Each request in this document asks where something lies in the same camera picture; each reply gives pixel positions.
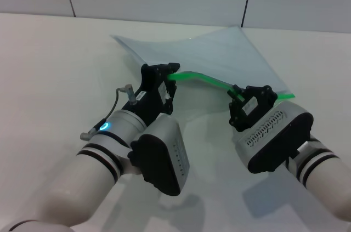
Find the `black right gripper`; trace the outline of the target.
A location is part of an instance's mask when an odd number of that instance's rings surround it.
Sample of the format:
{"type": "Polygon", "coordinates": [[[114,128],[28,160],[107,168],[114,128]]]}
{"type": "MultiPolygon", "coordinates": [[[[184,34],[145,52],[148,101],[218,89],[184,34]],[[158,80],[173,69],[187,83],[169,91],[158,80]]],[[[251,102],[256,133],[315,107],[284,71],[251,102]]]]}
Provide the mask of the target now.
{"type": "Polygon", "coordinates": [[[231,97],[229,103],[230,123],[238,132],[254,126],[274,105],[278,95],[271,86],[247,86],[241,88],[233,85],[233,91],[228,91],[231,97]]]}

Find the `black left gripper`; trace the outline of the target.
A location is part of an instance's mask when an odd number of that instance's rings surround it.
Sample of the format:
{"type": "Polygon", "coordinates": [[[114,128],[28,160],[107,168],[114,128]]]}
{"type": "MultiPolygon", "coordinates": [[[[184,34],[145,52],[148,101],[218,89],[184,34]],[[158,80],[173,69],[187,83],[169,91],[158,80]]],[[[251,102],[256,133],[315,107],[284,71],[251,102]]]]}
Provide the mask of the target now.
{"type": "Polygon", "coordinates": [[[137,115],[146,126],[153,123],[158,115],[163,111],[166,114],[173,112],[173,99],[177,90],[176,82],[165,80],[168,75],[176,73],[180,68],[180,63],[168,63],[158,65],[144,64],[141,66],[141,85],[135,97],[135,105],[127,102],[122,110],[127,110],[137,115]],[[166,103],[161,97],[161,88],[166,85],[166,103]]]}

